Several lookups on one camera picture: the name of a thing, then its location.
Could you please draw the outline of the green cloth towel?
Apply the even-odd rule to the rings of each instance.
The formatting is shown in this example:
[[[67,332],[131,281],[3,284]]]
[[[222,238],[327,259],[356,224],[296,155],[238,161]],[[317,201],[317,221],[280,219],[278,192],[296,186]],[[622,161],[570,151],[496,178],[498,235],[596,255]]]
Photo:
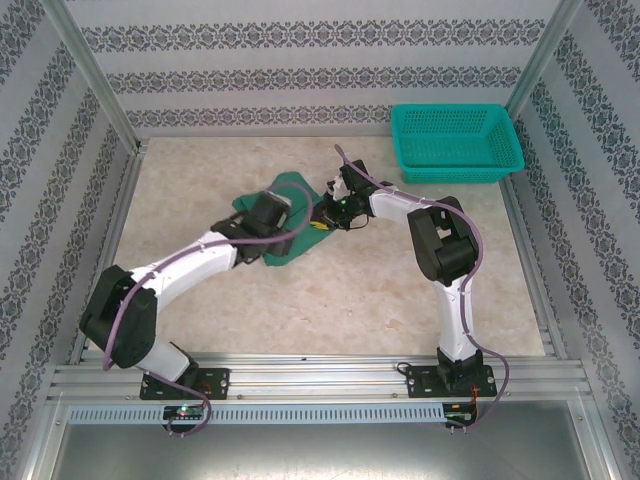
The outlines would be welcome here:
[[[304,223],[306,218],[309,202],[302,191],[296,187],[291,187],[290,183],[295,183],[304,188],[308,196],[313,202],[313,206],[319,204],[322,197],[317,194],[311,186],[306,182],[304,177],[295,171],[289,171],[279,174],[272,182],[272,191],[280,196],[284,196],[291,201],[291,211],[288,220],[284,224],[287,230],[294,230]],[[311,224],[307,224],[294,239],[285,256],[279,257],[274,254],[265,253],[263,255],[264,263],[268,267],[281,267],[289,264],[293,260],[302,256],[305,252],[319,244],[331,235],[331,231],[315,228]]]

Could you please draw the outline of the wide aluminium mounting rail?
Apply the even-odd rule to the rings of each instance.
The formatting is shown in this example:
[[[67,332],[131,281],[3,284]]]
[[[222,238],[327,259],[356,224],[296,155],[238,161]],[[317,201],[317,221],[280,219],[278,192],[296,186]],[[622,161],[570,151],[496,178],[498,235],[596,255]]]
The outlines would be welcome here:
[[[198,354],[203,367],[227,368],[230,403],[407,402],[405,378],[395,356]],[[512,357],[506,364],[487,359],[505,401],[577,400],[593,395],[579,360]],[[49,402],[134,404],[139,402],[140,371],[103,370],[97,351],[76,365],[57,366],[46,392]]]

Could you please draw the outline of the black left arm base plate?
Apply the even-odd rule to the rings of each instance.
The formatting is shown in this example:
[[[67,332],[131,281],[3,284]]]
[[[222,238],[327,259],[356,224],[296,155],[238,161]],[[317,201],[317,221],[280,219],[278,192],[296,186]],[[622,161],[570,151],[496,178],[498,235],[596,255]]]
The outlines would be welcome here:
[[[209,400],[226,400],[229,384],[230,370],[225,368],[199,368],[196,373],[185,373],[180,381],[189,378],[189,389],[205,396]],[[140,387],[141,400],[197,400],[199,396],[185,392],[182,389],[170,386],[165,382],[144,374]]]

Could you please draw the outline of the teal plastic basket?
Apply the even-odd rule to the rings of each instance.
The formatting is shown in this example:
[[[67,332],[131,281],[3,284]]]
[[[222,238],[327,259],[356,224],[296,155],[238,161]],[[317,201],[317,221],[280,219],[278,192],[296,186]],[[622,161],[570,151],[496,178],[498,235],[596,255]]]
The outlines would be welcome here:
[[[408,184],[491,184],[525,166],[514,125],[497,104],[399,104],[391,133]]]

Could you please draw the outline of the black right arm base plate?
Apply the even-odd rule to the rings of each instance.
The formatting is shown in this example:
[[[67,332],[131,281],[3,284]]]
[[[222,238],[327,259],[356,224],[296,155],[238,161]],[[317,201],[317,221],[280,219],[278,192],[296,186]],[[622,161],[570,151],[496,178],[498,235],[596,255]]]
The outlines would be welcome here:
[[[480,398],[493,398],[498,389],[490,366],[482,366],[452,387],[445,385],[437,371],[437,366],[414,366],[405,369],[406,385],[410,398],[463,398],[476,394]]]

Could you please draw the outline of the aluminium side rail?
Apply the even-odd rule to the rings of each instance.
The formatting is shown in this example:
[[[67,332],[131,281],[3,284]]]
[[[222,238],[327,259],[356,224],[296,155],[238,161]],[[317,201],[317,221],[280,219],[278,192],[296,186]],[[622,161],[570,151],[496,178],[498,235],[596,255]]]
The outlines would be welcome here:
[[[84,308],[88,306],[101,273],[114,262],[148,145],[148,139],[139,143],[124,173],[118,197],[110,216],[108,230],[103,238],[102,250],[92,276],[92,283],[87,291]]]
[[[558,360],[567,360],[570,358],[570,355],[567,353],[563,343],[558,322],[554,315],[552,302],[544,284],[533,244],[529,238],[529,231],[517,202],[516,193],[508,179],[500,180],[499,186],[536,316],[538,329],[543,339],[545,354]]]

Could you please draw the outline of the aluminium frame post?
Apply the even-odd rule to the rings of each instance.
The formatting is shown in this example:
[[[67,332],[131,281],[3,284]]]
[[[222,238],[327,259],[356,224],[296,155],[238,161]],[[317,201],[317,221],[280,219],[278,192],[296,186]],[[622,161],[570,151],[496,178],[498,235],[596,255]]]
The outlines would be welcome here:
[[[518,118],[529,95],[543,74],[553,52],[576,16],[584,0],[559,0],[533,54],[522,71],[505,108],[512,121]]]
[[[106,74],[100,67],[80,27],[74,20],[65,0],[39,0],[46,15],[66,45],[88,86],[122,142],[130,151],[139,150],[141,140],[127,118]]]

